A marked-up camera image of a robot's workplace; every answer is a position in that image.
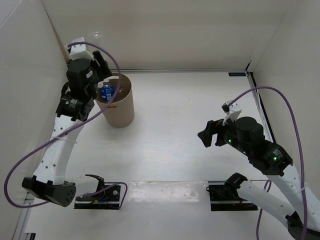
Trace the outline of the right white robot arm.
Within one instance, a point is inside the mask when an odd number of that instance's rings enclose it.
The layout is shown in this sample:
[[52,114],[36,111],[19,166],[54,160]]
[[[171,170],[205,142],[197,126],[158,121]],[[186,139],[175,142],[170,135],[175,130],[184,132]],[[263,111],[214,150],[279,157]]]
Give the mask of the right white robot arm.
[[229,145],[244,154],[251,165],[276,185],[287,201],[256,187],[240,173],[234,173],[224,183],[224,193],[230,200],[239,197],[263,209],[288,230],[295,240],[320,238],[320,201],[308,187],[301,187],[298,170],[290,155],[280,145],[266,140],[264,129],[252,117],[236,121],[207,122],[198,137],[208,148],[216,135],[217,147]]

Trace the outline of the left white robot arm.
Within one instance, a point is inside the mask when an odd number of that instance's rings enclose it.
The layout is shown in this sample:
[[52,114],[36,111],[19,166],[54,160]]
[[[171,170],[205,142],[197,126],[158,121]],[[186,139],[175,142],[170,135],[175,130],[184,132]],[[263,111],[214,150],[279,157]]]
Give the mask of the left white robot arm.
[[62,207],[67,207],[76,195],[76,184],[65,180],[73,147],[94,107],[98,83],[112,76],[98,50],[92,57],[71,55],[66,65],[67,82],[55,111],[53,143],[46,147],[32,176],[22,181],[22,187],[36,198]]

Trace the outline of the blue label plastic bottle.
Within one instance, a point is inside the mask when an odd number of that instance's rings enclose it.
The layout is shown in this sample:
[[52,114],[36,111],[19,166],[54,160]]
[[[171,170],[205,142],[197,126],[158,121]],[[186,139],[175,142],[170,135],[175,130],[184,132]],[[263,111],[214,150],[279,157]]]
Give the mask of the blue label plastic bottle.
[[101,92],[102,100],[104,102],[107,103],[107,102],[111,101],[112,97],[115,94],[115,89],[114,89],[113,85],[111,84],[109,78],[105,78],[103,80],[103,86],[101,87],[100,92]]

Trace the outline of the clear unlabelled plastic bottle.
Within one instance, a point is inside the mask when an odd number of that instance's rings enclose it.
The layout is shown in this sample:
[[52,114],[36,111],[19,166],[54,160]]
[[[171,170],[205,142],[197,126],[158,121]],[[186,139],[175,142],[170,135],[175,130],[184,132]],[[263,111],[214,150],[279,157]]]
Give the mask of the clear unlabelled plastic bottle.
[[92,34],[92,40],[95,44],[100,45],[103,41],[103,36],[101,32],[96,31]]

